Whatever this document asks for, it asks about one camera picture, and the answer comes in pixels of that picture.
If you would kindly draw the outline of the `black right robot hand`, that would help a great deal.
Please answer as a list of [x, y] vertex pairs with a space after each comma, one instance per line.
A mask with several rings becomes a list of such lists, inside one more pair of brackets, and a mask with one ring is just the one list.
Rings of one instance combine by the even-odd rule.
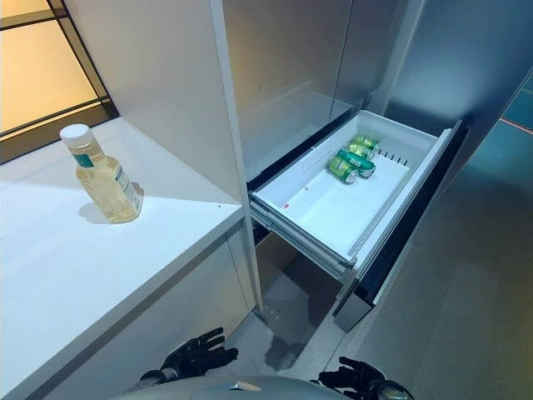
[[380, 370], [366, 362], [341, 356], [339, 363], [336, 371], [320, 372], [318, 381], [328, 388], [350, 388], [358, 393], [366, 392], [372, 382], [385, 379]]

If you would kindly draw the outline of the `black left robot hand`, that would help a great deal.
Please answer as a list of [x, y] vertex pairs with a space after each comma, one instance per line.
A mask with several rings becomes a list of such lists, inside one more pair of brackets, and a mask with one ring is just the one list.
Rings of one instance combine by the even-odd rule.
[[225, 347], [224, 343], [223, 328], [215, 328], [171, 352], [161, 370], [169, 378], [183, 379], [200, 377], [212, 369], [225, 367], [237, 359], [238, 350]]

